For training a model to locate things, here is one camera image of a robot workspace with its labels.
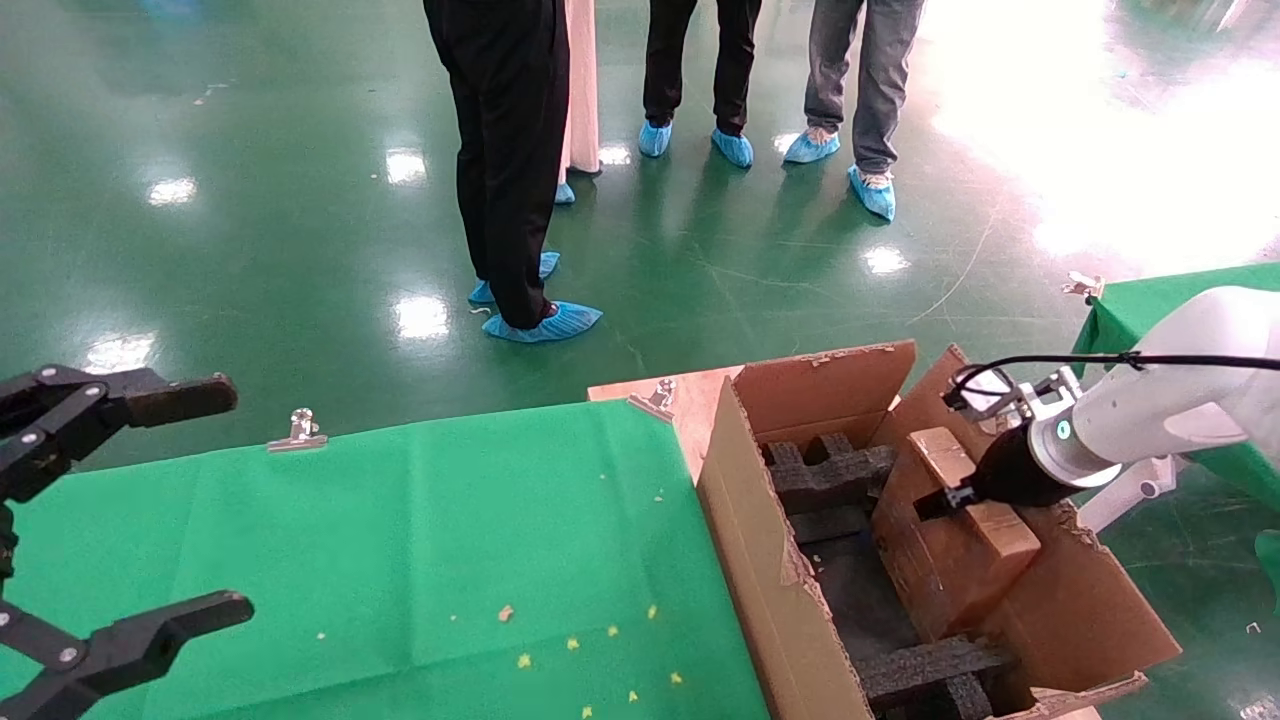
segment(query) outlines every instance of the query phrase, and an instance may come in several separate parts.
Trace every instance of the green epoxy floor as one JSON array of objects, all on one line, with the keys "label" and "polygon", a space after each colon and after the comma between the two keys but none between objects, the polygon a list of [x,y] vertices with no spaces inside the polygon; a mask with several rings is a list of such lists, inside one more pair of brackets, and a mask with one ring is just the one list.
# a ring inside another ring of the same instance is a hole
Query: green epoxy floor
[{"label": "green epoxy floor", "polygon": [[[234,414],[118,437],[96,466],[577,401],[639,377],[915,337],[1065,351],[1069,270],[1129,279],[1276,259],[1280,19],[1190,37],[1110,1],[933,0],[897,145],[899,219],[850,151],[782,168],[812,4],[765,4],[748,173],[707,135],[714,14],[671,152],[639,158],[640,0],[598,4],[600,137],[550,246],[556,347],[488,340],[453,197],[448,86],[410,0],[0,4],[0,377],[47,361],[223,370]],[[1280,516],[1190,473],[1105,539],[1187,653],[1107,706],[1280,717],[1280,621],[1252,555]],[[1261,633],[1248,634],[1257,623]]]}]

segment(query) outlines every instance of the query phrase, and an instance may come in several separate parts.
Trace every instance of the white robotic arm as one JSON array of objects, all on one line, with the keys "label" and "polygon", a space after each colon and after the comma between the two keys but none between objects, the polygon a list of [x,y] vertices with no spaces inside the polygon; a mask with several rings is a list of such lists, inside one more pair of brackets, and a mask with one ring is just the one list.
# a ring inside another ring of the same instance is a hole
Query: white robotic arm
[{"label": "white robotic arm", "polygon": [[[1142,355],[1280,359],[1280,293],[1217,287],[1160,320]],[[1080,442],[1112,462],[1252,439],[1280,456],[1280,373],[1253,368],[1121,365],[1075,404]]]},{"label": "white robotic arm", "polygon": [[[1085,512],[1101,525],[1142,497],[1171,488],[1171,457],[1178,454],[1252,439],[1272,462],[1280,457],[1280,373],[1222,365],[1280,361],[1280,293],[1206,291],[1157,323],[1134,352],[1140,369],[1120,364],[1087,392],[1065,366],[1037,386],[1014,387],[993,369],[960,378],[947,402],[973,420],[996,420],[1010,429],[959,489],[916,501],[920,518],[983,500],[1052,505],[1112,483],[1126,466],[1146,464],[1125,474],[1124,484],[1100,493],[1101,502]],[[1219,360],[1143,364],[1144,357],[1171,355]],[[1151,464],[1157,457],[1164,460]]]}]

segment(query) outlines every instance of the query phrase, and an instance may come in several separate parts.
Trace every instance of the metal binder clip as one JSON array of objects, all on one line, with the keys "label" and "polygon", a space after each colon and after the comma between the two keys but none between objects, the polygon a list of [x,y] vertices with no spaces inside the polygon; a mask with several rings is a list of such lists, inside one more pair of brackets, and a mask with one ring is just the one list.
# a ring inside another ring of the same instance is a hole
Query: metal binder clip
[{"label": "metal binder clip", "polygon": [[293,425],[289,437],[266,443],[268,452],[289,452],[292,450],[311,450],[329,445],[329,436],[320,434],[320,425],[308,407],[298,407],[289,416]]},{"label": "metal binder clip", "polygon": [[1085,275],[1084,273],[1078,273],[1071,270],[1066,274],[1066,278],[1071,282],[1062,286],[1062,292],[1065,295],[1083,295],[1084,302],[1092,305],[1096,299],[1102,297],[1102,291],[1107,287],[1107,281],[1102,279],[1102,275]]},{"label": "metal binder clip", "polygon": [[671,423],[676,419],[675,413],[669,410],[672,401],[676,400],[676,380],[671,378],[664,378],[658,380],[658,387],[653,389],[653,395],[648,398],[640,397],[636,393],[631,393],[627,402],[635,405],[636,407],[644,410],[645,413],[658,418],[664,423]]}]

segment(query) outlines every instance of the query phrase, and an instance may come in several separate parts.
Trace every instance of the gray jeans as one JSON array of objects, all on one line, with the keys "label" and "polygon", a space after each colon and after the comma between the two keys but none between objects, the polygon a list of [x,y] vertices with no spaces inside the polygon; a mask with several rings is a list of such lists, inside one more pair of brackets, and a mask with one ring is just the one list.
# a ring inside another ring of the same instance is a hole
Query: gray jeans
[{"label": "gray jeans", "polygon": [[867,5],[854,110],[854,160],[883,173],[897,160],[890,145],[906,101],[906,56],[915,44],[924,0],[814,0],[809,26],[809,127],[838,132],[845,122],[845,76],[858,14]]}]

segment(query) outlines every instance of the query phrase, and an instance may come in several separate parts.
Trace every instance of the robotic arm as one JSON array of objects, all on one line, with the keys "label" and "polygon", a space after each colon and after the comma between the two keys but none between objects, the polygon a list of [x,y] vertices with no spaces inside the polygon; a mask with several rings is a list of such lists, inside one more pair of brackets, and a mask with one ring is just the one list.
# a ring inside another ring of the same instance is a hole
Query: robotic arm
[{"label": "robotic arm", "polygon": [[[1185,363],[1156,361],[1175,354]],[[1068,366],[1037,386],[1015,387],[995,368],[959,378],[947,404],[1007,429],[961,487],[918,500],[916,512],[927,520],[986,500],[1048,506],[1138,461],[1251,439],[1280,457],[1280,293],[1206,291],[1129,357],[1087,392]]]},{"label": "robotic arm", "polygon": [[19,539],[10,502],[35,500],[124,428],[216,415],[236,402],[236,387],[224,375],[170,383],[146,368],[93,375],[47,365],[0,382],[0,650],[41,666],[22,691],[0,697],[0,720],[81,717],[109,694],[163,678],[189,639],[253,616],[248,598],[223,591],[118,620],[81,639],[4,600]]}]

